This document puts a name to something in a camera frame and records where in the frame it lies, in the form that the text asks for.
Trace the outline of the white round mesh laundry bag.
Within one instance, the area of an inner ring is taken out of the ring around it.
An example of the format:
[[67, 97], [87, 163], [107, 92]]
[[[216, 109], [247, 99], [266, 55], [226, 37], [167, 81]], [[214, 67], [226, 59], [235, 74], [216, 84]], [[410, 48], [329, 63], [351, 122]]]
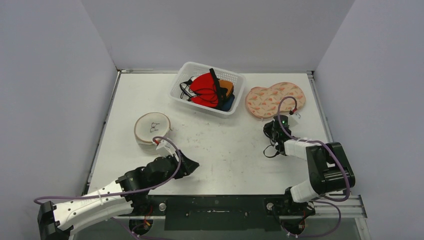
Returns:
[[145, 151], [154, 151], [153, 137], [165, 137], [171, 130], [170, 118], [161, 112], [149, 112], [137, 119], [133, 133], [137, 144]]

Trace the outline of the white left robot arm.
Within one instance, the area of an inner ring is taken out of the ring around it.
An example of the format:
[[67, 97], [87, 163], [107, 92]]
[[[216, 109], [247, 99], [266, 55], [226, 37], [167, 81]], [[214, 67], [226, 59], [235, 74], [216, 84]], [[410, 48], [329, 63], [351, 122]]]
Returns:
[[144, 215], [151, 208], [149, 191], [172, 179], [192, 174], [200, 164], [176, 154], [159, 156], [146, 166], [130, 170], [108, 185], [78, 198], [65, 197], [40, 204], [37, 216], [42, 240], [67, 240], [91, 225], [120, 215]]

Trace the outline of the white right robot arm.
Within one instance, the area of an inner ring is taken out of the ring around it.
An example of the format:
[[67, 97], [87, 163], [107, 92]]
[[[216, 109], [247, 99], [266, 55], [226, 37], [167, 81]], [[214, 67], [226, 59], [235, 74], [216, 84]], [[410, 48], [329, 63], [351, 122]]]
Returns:
[[346, 190], [344, 198], [332, 199], [335, 202], [343, 202], [349, 197], [350, 188], [356, 184], [356, 177], [341, 143], [323, 143], [292, 136], [286, 115], [275, 116], [266, 123], [263, 133], [269, 139], [270, 146], [276, 150], [271, 158], [283, 155], [307, 162], [307, 179], [286, 190], [289, 197], [282, 201], [286, 213], [296, 214], [304, 202], [320, 197], [329, 199], [326, 196], [328, 193]]

